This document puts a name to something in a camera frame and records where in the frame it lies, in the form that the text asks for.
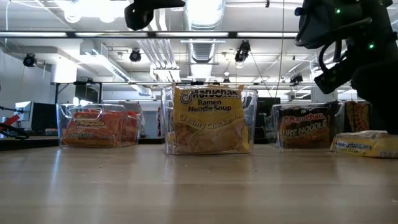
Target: red object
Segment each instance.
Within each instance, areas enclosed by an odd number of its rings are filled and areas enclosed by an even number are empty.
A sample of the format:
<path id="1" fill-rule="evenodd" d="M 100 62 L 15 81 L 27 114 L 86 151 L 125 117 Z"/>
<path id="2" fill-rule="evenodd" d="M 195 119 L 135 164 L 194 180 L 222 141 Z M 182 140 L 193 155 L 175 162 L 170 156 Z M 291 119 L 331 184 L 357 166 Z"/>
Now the red object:
<path id="1" fill-rule="evenodd" d="M 19 116 L 16 114 L 14 116 L 12 116 L 11 118 L 9 118 L 6 122 L 4 122 L 3 124 L 11 126 L 12 124 L 14 124 L 15 122 L 17 122 L 19 119 Z"/>

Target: yellow ramen package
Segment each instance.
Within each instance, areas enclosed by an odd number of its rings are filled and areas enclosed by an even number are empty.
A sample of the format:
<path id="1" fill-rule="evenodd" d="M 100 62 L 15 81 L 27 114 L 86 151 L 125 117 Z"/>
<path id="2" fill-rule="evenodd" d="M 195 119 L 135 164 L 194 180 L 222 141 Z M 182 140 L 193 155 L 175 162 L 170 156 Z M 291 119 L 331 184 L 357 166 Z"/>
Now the yellow ramen package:
<path id="1" fill-rule="evenodd" d="M 168 154 L 251 152 L 256 91 L 219 86 L 170 88 L 173 108 L 165 110 Z"/>
<path id="2" fill-rule="evenodd" d="M 398 158 L 398 136 L 385 131 L 361 131 L 336 135 L 331 151 L 355 156 Z"/>

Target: ceiling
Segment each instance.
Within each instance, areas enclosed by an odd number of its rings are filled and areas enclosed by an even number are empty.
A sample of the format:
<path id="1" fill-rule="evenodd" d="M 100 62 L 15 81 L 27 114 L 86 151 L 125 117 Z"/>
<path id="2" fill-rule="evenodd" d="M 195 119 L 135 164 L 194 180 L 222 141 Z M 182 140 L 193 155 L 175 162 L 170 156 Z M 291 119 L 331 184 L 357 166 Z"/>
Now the ceiling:
<path id="1" fill-rule="evenodd" d="M 128 1 L 95 0 L 98 7 L 90 12 L 89 17 L 82 17 L 76 23 L 65 20 L 64 11 L 55 1 L 16 1 L 9 3 L 0 0 L 1 30 L 77 30 L 77 31 L 127 31 L 123 16 L 123 9 Z M 265 8 L 265 1 L 259 0 L 226 0 L 223 24 L 221 30 L 225 31 L 261 31 L 261 32 L 297 32 L 299 18 L 294 16 L 294 9 L 301 6 L 301 0 L 276 0 L 271 1 L 270 8 Z M 115 13 L 114 22 L 104 23 L 98 15 L 106 11 Z M 171 31 L 185 30 L 184 12 L 181 9 L 166 10 L 166 25 Z M 398 19 L 398 0 L 389 8 L 392 21 Z M 226 39 L 222 44 L 217 44 L 215 61 L 211 71 L 211 80 L 223 80 L 224 73 L 229 72 L 232 82 L 259 82 L 261 76 L 268 82 L 277 82 L 279 77 L 289 79 L 294 72 L 300 72 L 305 82 L 311 81 L 310 61 L 314 59 L 319 50 L 307 50 L 296 47 L 294 40 L 290 39 L 249 39 L 251 56 L 245 61 L 243 68 L 236 68 L 234 54 L 241 43 L 238 39 Z M 10 49 L 21 47 L 56 47 L 79 60 L 80 39 L 9 39 L 7 46 Z M 100 39 L 97 43 L 104 44 L 109 50 L 109 58 L 137 81 L 148 82 L 150 76 L 150 62 L 142 54 L 139 63 L 132 63 L 128 56 L 133 48 L 139 48 L 134 39 Z M 180 67 L 180 77 L 190 76 L 190 58 L 187 44 L 179 39 L 170 40 L 177 65 Z M 99 81 L 120 82 L 112 73 L 100 65 L 87 64 L 87 71 L 79 73 L 81 76 L 93 77 Z"/>

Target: table surface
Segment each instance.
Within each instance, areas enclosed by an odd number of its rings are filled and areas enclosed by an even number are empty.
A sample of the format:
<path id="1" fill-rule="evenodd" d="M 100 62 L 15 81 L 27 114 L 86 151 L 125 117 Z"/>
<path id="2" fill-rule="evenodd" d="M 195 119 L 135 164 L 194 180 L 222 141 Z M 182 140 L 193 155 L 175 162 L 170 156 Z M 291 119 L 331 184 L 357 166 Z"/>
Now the table surface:
<path id="1" fill-rule="evenodd" d="M 162 145 L 0 152 L 1 223 L 398 223 L 398 161 Z"/>

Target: creamy chicken ramen package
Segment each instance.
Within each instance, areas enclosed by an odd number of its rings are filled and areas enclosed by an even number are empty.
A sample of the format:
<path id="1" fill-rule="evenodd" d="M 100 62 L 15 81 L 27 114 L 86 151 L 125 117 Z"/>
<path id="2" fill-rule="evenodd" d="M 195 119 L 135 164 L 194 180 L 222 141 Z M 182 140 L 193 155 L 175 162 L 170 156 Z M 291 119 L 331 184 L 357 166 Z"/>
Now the creamy chicken ramen package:
<path id="1" fill-rule="evenodd" d="M 167 154 L 251 152 L 257 91 L 170 86 L 162 97 Z"/>

